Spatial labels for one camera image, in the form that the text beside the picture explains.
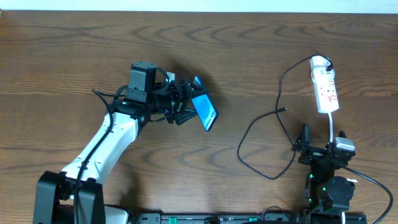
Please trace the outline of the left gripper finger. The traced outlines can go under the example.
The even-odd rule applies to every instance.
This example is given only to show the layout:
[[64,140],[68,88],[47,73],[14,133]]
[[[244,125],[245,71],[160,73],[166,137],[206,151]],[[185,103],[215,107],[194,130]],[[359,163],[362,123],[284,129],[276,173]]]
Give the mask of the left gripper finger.
[[208,89],[204,86],[204,82],[199,76],[190,81],[187,78],[182,79],[183,93],[187,97],[198,97],[208,94]]
[[194,118],[197,115],[195,109],[185,108],[179,112],[176,112],[172,121],[174,121],[178,126],[185,123],[189,119]]

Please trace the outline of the Galaxy smartphone blue screen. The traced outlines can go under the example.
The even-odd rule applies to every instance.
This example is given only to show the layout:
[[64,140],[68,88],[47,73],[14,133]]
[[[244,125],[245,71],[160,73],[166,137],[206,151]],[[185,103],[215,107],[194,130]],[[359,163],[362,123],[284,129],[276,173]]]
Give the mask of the Galaxy smartphone blue screen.
[[201,93],[195,93],[191,101],[204,130],[208,132],[218,117],[218,110],[210,98],[207,87],[199,76],[195,76],[193,79],[192,87],[195,87],[195,91],[201,91]]

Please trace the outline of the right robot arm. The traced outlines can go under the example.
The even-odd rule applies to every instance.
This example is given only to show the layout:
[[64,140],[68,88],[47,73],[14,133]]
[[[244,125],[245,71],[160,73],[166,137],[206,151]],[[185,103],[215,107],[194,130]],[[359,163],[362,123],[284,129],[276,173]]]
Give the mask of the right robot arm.
[[309,207],[297,212],[295,223],[367,222],[365,215],[348,213],[354,181],[335,174],[356,155],[354,143],[344,131],[325,147],[315,147],[310,145],[310,130],[305,123],[292,150],[301,153],[299,163],[310,166],[305,185]]

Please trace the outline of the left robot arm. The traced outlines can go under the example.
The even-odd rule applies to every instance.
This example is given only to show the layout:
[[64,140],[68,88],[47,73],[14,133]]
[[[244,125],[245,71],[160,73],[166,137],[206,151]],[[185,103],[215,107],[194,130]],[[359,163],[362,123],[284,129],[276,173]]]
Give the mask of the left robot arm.
[[106,103],[103,123],[80,154],[60,172],[46,171],[37,183],[34,223],[136,223],[127,208],[106,205],[103,186],[125,149],[153,114],[181,125],[198,114],[189,100],[208,90],[199,78],[176,81],[150,62],[133,62],[129,83]]

